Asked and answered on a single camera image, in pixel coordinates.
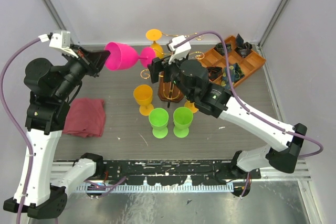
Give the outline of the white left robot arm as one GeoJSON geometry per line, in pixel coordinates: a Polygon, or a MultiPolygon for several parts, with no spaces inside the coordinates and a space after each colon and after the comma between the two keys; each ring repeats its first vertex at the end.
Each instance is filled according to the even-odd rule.
{"type": "Polygon", "coordinates": [[[109,52],[87,51],[75,46],[75,55],[63,54],[67,63],[53,66],[46,58],[32,60],[25,69],[30,89],[24,137],[28,141],[23,173],[17,192],[4,201],[5,211],[26,213],[34,219],[56,219],[68,197],[86,179],[104,173],[103,157],[85,153],[62,177],[50,180],[55,150],[73,98],[84,76],[97,77],[109,52]]]}

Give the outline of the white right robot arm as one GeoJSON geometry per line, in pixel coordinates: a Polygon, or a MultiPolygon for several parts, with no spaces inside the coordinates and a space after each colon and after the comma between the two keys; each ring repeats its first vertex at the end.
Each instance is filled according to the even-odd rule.
{"type": "Polygon", "coordinates": [[[154,58],[148,69],[152,83],[158,82],[159,75],[163,74],[164,81],[174,83],[200,112],[234,123],[266,143],[251,151],[237,151],[230,164],[232,174],[239,177],[269,166],[288,174],[294,172],[306,126],[286,124],[265,114],[258,119],[254,108],[237,101],[230,90],[211,82],[208,70],[197,60],[168,63],[154,58]]]}

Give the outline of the pink plastic wine glass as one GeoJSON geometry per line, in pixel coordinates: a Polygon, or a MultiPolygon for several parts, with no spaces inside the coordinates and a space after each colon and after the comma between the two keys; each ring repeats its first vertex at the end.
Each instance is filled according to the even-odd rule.
{"type": "Polygon", "coordinates": [[[156,53],[151,47],[145,47],[140,54],[129,45],[117,42],[108,43],[105,48],[110,53],[105,62],[105,66],[110,71],[126,70],[132,68],[138,61],[147,68],[156,53]]]}

